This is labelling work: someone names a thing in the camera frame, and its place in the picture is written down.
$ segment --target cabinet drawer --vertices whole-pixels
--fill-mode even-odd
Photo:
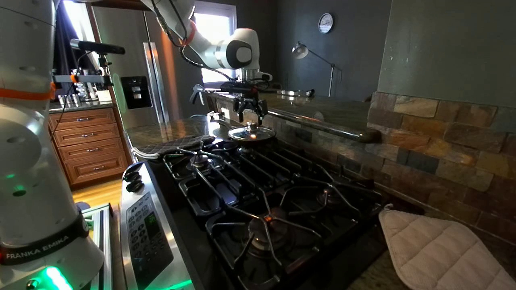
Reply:
[[[97,157],[76,157],[64,162],[68,180],[71,185],[90,182],[110,175],[119,175],[124,170],[124,157],[118,149],[108,149]]]
[[[118,151],[121,153],[123,148],[118,143],[118,138],[106,138],[100,141],[87,141],[77,145],[61,146],[60,153],[63,161],[71,161],[73,157],[89,156],[95,159],[97,156],[103,154],[105,151]]]
[[[50,114],[50,128],[77,128],[100,124],[114,124],[113,111],[108,109],[85,109],[85,111],[66,111],[63,114]]]
[[[85,128],[60,128],[55,132],[55,141],[60,148],[84,141],[98,141],[106,138],[118,138],[116,125],[92,125]]]

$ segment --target stone tile backsplash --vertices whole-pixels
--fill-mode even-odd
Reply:
[[[516,243],[516,109],[376,91],[358,143],[276,117],[279,140]]]

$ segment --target wall lamp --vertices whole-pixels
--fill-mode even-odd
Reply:
[[[334,74],[335,74],[335,69],[339,69],[334,62],[331,62],[329,59],[322,58],[321,54],[314,53],[313,49],[310,49],[305,43],[301,41],[297,41],[293,46],[292,46],[292,54],[295,59],[303,59],[306,58],[308,54],[313,54],[316,58],[319,58],[321,61],[324,61],[326,64],[329,64],[329,85],[327,85],[327,96],[332,96],[334,93]]]

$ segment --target white oven mitt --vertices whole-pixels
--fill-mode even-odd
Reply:
[[[468,227],[387,207],[379,219],[393,267],[410,288],[516,290],[516,281]]]

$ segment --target refrigerator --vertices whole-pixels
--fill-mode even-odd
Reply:
[[[206,112],[189,99],[202,80],[200,70],[181,58],[152,11],[103,6],[92,11],[100,41],[126,48],[126,54],[106,56],[124,130],[166,127]]]

